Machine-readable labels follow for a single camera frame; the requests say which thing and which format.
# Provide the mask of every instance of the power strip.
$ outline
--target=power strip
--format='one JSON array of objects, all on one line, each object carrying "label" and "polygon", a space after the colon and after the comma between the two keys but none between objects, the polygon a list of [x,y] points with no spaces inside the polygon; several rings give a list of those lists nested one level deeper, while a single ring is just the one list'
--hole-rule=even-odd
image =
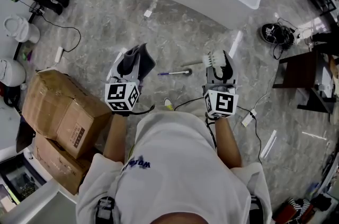
[{"label": "power strip", "polygon": [[55,56],[55,60],[54,60],[55,63],[59,63],[59,62],[60,62],[61,56],[63,55],[63,52],[64,52],[63,47],[59,46],[58,51],[57,51],[57,54],[56,54],[56,56]]},{"label": "power strip", "polygon": [[[256,115],[256,112],[255,112],[254,109],[252,109],[251,112],[254,116]],[[250,113],[248,113],[247,116],[242,121],[243,126],[247,127],[252,120],[253,120],[252,115]]]}]

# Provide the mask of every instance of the scrub brush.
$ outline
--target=scrub brush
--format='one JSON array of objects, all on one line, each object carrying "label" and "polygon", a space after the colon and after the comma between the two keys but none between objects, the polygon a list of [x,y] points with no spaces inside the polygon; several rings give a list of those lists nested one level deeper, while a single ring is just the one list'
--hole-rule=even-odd
[{"label": "scrub brush", "polygon": [[182,64],[181,67],[196,65],[203,63],[206,68],[208,67],[225,67],[226,66],[226,59],[224,51],[215,51],[214,53],[209,53],[208,55],[202,56],[202,59],[191,61],[185,64]]}]

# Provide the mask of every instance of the label on box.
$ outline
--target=label on box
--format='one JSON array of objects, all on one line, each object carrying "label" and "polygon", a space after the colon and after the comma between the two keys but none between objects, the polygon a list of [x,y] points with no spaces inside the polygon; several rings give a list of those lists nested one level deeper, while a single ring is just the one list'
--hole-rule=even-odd
[{"label": "label on box", "polygon": [[70,142],[72,142],[75,148],[79,146],[79,143],[84,133],[85,129],[82,128],[78,123],[76,123],[72,131],[72,135],[70,136]]}]

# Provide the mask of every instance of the cardboard box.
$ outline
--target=cardboard box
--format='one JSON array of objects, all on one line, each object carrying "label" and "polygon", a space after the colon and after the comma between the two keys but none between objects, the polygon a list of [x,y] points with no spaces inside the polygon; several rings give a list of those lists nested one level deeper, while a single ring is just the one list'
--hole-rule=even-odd
[{"label": "cardboard box", "polygon": [[37,134],[34,156],[59,184],[75,195],[91,166],[94,152],[75,159],[58,142]]},{"label": "cardboard box", "polygon": [[75,158],[94,146],[111,114],[105,103],[56,70],[32,78],[22,111],[37,133],[56,140]]}]

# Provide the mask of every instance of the marble floor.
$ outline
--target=marble floor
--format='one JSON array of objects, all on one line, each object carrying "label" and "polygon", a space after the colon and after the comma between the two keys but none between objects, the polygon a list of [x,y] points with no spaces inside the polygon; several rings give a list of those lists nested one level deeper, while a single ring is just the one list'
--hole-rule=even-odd
[{"label": "marble floor", "polygon": [[[144,12],[153,8],[149,18]],[[265,94],[274,76],[278,62],[272,57],[273,49],[263,42],[257,29],[278,17],[295,26],[312,26],[326,29],[319,13],[307,0],[261,0],[255,11],[237,30],[228,30],[204,15],[170,0],[70,0],[70,6],[61,16],[47,10],[45,18],[64,26],[80,29],[82,40],[70,53],[63,54],[56,67],[71,75],[86,89],[104,98],[107,73],[121,48],[131,48],[148,43],[148,50],[156,61],[155,69],[146,77],[138,110],[152,104],[161,109],[164,97],[169,96],[176,105],[202,95],[201,86],[206,82],[202,66],[193,66],[193,75],[158,77],[157,73],[177,69],[182,62],[195,60],[213,50],[230,51],[235,39],[240,42],[234,55],[239,70],[238,104],[251,109]],[[37,17],[34,23],[41,31],[41,39],[32,48],[29,63],[20,61],[31,78],[36,70],[54,65],[58,46],[72,48],[78,34],[61,29]],[[293,46],[283,57],[307,52],[303,40]],[[287,197],[301,198],[313,181],[319,179],[325,157],[332,152],[337,131],[328,123],[328,116],[317,112],[298,110],[296,91],[269,89],[268,95],[257,105],[257,133],[266,145],[273,130],[277,139],[262,160],[269,186],[273,208]],[[255,124],[247,128],[240,123],[246,112],[238,109],[230,119],[234,135],[242,153],[244,164],[257,161],[260,143],[255,135]],[[129,117],[128,148],[133,143],[136,125],[142,116]],[[325,139],[304,134],[311,133]]]}]

